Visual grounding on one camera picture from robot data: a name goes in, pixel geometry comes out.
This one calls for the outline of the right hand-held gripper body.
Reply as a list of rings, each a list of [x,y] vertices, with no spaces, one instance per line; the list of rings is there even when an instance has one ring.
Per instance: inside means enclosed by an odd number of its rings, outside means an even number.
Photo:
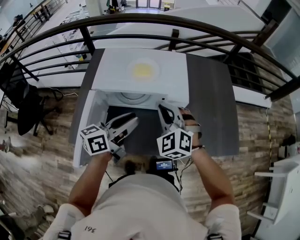
[[[172,160],[185,158],[192,152],[192,132],[185,130],[184,120],[174,122],[167,132],[157,138],[160,156]]]

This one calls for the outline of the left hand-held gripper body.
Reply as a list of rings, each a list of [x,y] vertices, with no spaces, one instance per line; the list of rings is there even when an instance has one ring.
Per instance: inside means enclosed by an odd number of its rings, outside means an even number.
[[[124,147],[113,142],[114,138],[119,134],[117,131],[95,124],[91,124],[79,131],[82,145],[90,156],[110,152],[114,163],[117,163],[126,155]]]

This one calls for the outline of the person's right hand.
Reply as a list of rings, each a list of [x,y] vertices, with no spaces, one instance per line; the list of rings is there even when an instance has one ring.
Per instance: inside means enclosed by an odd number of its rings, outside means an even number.
[[[184,108],[180,108],[179,110],[184,120],[185,130],[187,132],[193,133],[192,149],[202,148],[203,145],[201,143],[201,125],[198,122],[196,122],[195,118],[189,110]]]

